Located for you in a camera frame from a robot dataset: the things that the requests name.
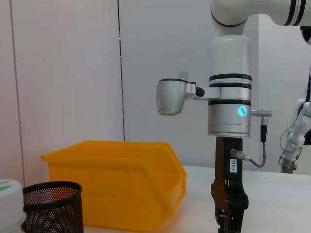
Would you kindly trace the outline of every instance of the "yellow storage bin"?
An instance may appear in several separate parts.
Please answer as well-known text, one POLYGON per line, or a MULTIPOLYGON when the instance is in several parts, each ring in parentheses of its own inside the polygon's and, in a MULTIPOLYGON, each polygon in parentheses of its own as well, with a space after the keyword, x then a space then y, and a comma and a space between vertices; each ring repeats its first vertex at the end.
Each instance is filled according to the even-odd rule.
POLYGON ((42 156, 50 181, 82 185, 85 225, 145 232, 171 217, 187 174, 167 143, 86 141, 42 156))

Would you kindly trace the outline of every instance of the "table surface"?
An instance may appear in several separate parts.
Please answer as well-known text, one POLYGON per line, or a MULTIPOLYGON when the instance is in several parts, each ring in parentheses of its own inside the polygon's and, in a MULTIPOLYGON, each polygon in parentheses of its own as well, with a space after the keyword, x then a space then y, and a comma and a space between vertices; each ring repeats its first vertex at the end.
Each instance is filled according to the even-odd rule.
MULTIPOLYGON (((210 185, 215 169, 184 166, 187 195, 174 216, 153 233, 217 233, 210 185)), ((243 171, 249 197, 242 233, 306 233, 311 222, 311 176, 243 171)), ((125 233, 85 227, 85 233, 125 233)))

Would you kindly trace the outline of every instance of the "white lid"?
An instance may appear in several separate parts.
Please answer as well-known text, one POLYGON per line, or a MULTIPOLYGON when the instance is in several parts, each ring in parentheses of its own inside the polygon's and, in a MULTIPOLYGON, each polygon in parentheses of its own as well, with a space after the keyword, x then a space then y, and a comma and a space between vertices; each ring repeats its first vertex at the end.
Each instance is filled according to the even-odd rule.
POLYGON ((0 226, 23 217, 24 195, 19 182, 0 180, 0 226))

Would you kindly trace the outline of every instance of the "green label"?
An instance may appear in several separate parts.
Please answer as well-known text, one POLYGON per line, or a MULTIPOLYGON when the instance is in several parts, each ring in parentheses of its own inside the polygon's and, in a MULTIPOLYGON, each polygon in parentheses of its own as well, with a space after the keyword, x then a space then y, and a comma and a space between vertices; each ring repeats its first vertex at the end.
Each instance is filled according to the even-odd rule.
POLYGON ((8 188, 10 188, 10 187, 12 187, 12 186, 11 186, 11 185, 2 186, 2 187, 0 187, 0 192, 1 192, 1 191, 4 191, 4 190, 6 190, 6 189, 8 189, 8 188))

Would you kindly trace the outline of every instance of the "white wall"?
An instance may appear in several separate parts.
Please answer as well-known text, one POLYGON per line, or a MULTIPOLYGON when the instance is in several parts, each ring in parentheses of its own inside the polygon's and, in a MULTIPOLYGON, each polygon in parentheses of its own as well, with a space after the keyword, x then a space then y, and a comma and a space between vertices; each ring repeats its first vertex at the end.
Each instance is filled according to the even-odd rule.
POLYGON ((123 140, 116 0, 13 0, 26 185, 41 155, 83 140, 123 140))
POLYGON ((0 179, 23 183, 10 1, 0 1, 0 179))
MULTIPOLYGON (((281 27, 268 16, 259 16, 259 105, 273 111, 268 125, 266 171, 280 170, 279 139, 291 122, 297 99, 304 97, 310 63, 311 46, 305 43, 299 27, 281 27)), ((311 174, 310 149, 304 147, 295 173, 311 174)))
MULTIPOLYGON (((159 116, 156 86, 164 78, 208 86, 209 50, 215 36, 210 0, 120 0, 124 125, 127 141, 167 141, 185 165, 215 166, 215 137, 207 135, 207 103, 187 101, 182 114, 159 116)), ((245 34, 252 40, 252 107, 258 108, 258 17, 245 34)), ((252 121, 245 151, 259 159, 259 122, 252 121)), ((246 169, 255 169, 249 163, 246 169)))

